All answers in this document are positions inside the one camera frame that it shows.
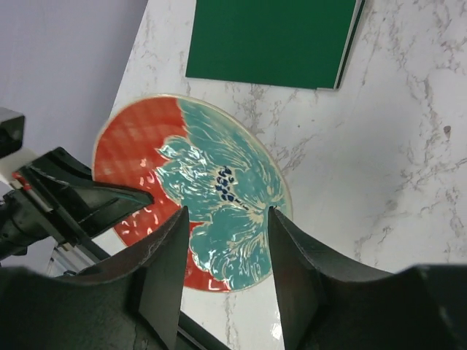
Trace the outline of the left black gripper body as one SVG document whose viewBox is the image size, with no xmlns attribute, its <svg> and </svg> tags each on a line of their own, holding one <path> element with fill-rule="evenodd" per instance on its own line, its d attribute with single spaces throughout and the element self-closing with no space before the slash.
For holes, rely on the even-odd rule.
<svg viewBox="0 0 467 350">
<path fill-rule="evenodd" d="M 12 189 L 1 199 L 1 259 L 25 255 L 32 244 L 49 237 L 64 250 L 80 250 L 92 263 L 107 259 L 109 253 L 94 237 L 77 236 L 57 213 L 56 184 L 33 187 L 28 182 L 28 165 L 12 172 Z"/>
</svg>

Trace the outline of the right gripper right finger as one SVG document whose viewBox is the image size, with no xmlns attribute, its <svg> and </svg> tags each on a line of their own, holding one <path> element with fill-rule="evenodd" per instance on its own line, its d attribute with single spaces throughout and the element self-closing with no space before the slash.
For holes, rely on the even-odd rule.
<svg viewBox="0 0 467 350">
<path fill-rule="evenodd" d="M 464 349 L 466 267 L 388 273 L 268 212 L 271 265 L 286 349 Z"/>
</svg>

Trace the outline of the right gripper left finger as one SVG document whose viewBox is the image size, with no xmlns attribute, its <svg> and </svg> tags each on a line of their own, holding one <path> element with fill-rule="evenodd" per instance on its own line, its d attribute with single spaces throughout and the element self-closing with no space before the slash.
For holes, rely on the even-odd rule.
<svg viewBox="0 0 467 350">
<path fill-rule="evenodd" d="M 189 214 L 76 276 L 1 269 L 3 349 L 173 349 Z"/>
</svg>

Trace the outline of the red and teal floral plate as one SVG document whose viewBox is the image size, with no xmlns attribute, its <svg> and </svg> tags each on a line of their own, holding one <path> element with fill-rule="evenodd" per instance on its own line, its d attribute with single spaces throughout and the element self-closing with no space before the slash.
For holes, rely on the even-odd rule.
<svg viewBox="0 0 467 350">
<path fill-rule="evenodd" d="M 130 103 L 96 138 L 92 172 L 154 198 L 114 226 L 124 246 L 188 208 L 186 287 L 233 292 L 270 276 L 267 214 L 291 216 L 290 191 L 266 148 L 222 109 L 171 94 Z"/>
</svg>

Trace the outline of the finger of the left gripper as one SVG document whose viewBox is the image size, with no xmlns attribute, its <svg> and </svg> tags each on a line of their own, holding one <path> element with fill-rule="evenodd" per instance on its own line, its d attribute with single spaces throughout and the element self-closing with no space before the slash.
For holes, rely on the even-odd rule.
<svg viewBox="0 0 467 350">
<path fill-rule="evenodd" d="M 144 190 L 94 181 L 57 184 L 54 197 L 57 213 L 79 237 L 96 237 L 154 203 Z"/>
<path fill-rule="evenodd" d="M 28 165 L 28 182 L 33 187 L 51 184 L 92 188 L 91 170 L 68 153 L 57 147 L 31 161 Z"/>
</svg>

